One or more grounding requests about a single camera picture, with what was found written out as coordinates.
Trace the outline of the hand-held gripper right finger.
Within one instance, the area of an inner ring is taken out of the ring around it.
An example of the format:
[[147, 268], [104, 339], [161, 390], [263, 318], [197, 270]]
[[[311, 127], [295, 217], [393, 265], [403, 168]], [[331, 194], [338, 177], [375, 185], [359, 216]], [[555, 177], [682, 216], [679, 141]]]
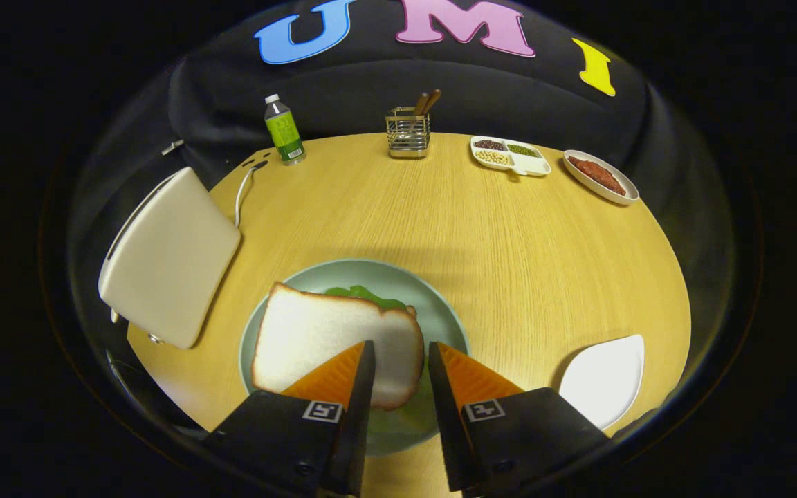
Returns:
[[537, 494], [610, 450], [549, 387], [523, 390], [442, 342], [430, 343], [428, 366], [452, 491]]

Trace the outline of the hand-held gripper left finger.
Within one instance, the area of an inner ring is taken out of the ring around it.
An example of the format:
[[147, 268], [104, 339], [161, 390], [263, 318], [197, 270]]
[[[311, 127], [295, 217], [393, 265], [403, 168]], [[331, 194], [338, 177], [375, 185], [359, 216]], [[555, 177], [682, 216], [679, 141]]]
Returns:
[[260, 487], [263, 497], [358, 497], [376, 357], [374, 343], [342, 352], [342, 400], [254, 391], [202, 446]]

